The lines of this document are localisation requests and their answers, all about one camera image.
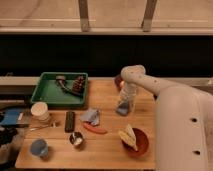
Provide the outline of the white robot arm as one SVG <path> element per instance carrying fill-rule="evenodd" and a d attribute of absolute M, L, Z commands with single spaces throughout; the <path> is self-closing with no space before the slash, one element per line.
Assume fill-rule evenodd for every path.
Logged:
<path fill-rule="evenodd" d="M 121 70 L 124 92 L 140 86 L 155 103 L 156 171 L 209 171 L 205 124 L 213 121 L 213 95 L 146 74 L 142 65 Z"/>

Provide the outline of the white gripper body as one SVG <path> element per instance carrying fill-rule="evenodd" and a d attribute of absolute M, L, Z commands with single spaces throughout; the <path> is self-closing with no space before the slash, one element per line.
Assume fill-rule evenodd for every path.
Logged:
<path fill-rule="evenodd" d="M 128 102 L 131 106 L 133 106 L 137 91 L 138 88 L 135 84 L 125 83 L 120 91 L 120 101 Z"/>

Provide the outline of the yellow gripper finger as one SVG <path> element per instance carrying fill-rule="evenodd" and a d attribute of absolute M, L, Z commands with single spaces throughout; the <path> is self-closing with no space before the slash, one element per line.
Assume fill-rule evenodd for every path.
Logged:
<path fill-rule="evenodd" d="M 116 105 L 116 111 L 118 111 L 121 107 L 121 105 L 123 104 L 123 101 L 122 100 L 119 100 L 117 105 Z"/>
<path fill-rule="evenodd" d="M 129 103 L 129 112 L 133 112 L 135 108 L 135 104 L 134 103 Z"/>

